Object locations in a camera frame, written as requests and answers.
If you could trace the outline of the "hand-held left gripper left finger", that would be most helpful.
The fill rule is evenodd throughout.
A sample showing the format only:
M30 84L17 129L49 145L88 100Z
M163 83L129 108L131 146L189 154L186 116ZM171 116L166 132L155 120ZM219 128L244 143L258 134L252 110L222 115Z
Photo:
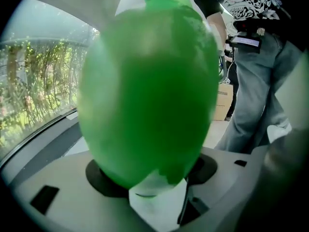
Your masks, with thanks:
M86 178L92 160L85 151L59 158L13 189L27 214L53 232L155 232L130 207L128 199L106 197ZM46 214L30 203L44 187L58 188Z

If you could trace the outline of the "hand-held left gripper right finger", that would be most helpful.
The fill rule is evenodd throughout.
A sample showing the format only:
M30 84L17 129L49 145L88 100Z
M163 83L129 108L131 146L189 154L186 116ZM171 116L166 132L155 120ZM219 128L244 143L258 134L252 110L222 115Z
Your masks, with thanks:
M193 195L209 209L177 232L234 232L260 174L267 147L257 147L249 155L207 147L202 152L218 164L206 183L193 186Z

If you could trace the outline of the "green detergent bottle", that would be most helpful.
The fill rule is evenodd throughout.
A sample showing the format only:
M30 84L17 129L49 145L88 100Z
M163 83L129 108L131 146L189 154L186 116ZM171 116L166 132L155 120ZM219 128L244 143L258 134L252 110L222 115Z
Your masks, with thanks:
M77 110L100 169L130 189L151 174L178 184L214 114L217 45L190 0L145 0L116 15L89 47Z

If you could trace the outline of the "person's right forearm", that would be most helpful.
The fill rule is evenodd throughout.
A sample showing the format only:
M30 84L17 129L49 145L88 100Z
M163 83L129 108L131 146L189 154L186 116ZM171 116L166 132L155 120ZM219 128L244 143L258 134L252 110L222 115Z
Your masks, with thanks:
M218 49L224 55L225 41L227 39L226 25L221 12L214 13L207 17L207 22L214 30L215 39L218 43Z

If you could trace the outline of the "large cardboard box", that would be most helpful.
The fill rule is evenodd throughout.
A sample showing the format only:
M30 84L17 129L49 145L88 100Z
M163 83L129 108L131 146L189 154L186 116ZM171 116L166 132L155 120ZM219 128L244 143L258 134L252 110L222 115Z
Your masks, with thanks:
M221 83L218 88L216 108L213 120L224 121L233 100L233 86Z

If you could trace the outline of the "blue jeans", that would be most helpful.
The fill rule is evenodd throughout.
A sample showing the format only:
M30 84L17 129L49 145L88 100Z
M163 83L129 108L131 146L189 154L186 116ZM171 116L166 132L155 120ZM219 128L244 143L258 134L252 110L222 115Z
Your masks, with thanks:
M235 50L239 88L235 110L215 149L250 153L267 143L267 127L287 128L289 120L275 97L294 69L301 50L285 38L266 32L259 53Z

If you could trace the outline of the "green garden plants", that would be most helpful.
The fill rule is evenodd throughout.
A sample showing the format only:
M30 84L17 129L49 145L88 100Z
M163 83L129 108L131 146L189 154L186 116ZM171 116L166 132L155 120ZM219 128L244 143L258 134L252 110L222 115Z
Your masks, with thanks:
M76 107L87 50L64 39L0 44L0 155Z

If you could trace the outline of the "small black screen device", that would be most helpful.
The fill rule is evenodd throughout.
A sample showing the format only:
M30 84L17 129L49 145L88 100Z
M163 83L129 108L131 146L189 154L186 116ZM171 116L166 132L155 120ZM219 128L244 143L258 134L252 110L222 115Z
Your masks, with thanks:
M238 32L235 36L228 36L225 43L232 48L259 54L262 41L257 34Z

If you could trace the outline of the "black printed T-shirt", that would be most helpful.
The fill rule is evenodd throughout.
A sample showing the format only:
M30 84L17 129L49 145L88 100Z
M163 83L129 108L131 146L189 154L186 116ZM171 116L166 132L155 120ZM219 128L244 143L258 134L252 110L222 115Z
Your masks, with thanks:
M234 18L234 21L257 20L263 27L271 27L268 20L288 22L291 15L285 10L281 0L194 0L204 16L222 13L225 8Z

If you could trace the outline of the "black window frame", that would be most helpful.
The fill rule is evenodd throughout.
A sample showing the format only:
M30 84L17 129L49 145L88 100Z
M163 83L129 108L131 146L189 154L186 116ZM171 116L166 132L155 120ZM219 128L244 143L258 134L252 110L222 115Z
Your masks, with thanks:
M82 137L78 112L72 109L48 122L19 143L0 162L0 176L11 183L20 173L37 172L64 156Z

